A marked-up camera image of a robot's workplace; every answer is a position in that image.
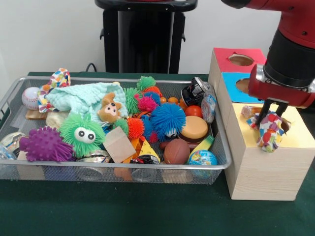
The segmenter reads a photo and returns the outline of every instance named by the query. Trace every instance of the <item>brown toy football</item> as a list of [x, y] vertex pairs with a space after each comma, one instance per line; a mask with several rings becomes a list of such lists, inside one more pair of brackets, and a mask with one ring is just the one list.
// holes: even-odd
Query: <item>brown toy football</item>
[[167, 164], [183, 165], [187, 162], [190, 148], [182, 139], [172, 140], [165, 148], [164, 160]]

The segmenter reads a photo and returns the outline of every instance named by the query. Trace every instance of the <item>black cable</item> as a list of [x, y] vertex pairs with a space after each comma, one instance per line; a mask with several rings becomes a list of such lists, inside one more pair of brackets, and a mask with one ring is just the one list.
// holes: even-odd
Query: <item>black cable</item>
[[88, 64], [87, 68], [85, 69], [86, 72], [89, 71], [90, 66], [93, 66], [94, 71], [97, 72], [96, 66], [92, 62]]

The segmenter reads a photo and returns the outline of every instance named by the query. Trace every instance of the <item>baseball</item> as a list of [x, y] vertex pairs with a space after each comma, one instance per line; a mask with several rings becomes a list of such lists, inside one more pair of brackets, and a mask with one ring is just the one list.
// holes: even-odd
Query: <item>baseball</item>
[[26, 106], [29, 110], [38, 110], [38, 93], [39, 88], [30, 87], [24, 90], [22, 94], [23, 105]]

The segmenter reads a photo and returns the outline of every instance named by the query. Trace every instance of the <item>purple spiky ball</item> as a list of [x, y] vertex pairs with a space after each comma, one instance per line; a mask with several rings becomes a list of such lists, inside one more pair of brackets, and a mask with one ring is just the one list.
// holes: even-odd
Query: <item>purple spiky ball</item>
[[74, 153], [72, 145], [64, 143], [56, 128], [49, 126], [32, 129], [29, 138], [22, 137], [20, 150], [27, 152], [28, 161], [69, 161]]

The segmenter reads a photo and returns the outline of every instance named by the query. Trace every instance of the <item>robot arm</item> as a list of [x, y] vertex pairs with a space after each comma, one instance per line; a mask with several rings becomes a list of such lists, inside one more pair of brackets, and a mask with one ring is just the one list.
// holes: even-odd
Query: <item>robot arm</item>
[[288, 105], [306, 108], [315, 100], [315, 0], [221, 0], [234, 8], [281, 11], [264, 66], [251, 72], [249, 95], [265, 100], [260, 123], [276, 102], [279, 116]]

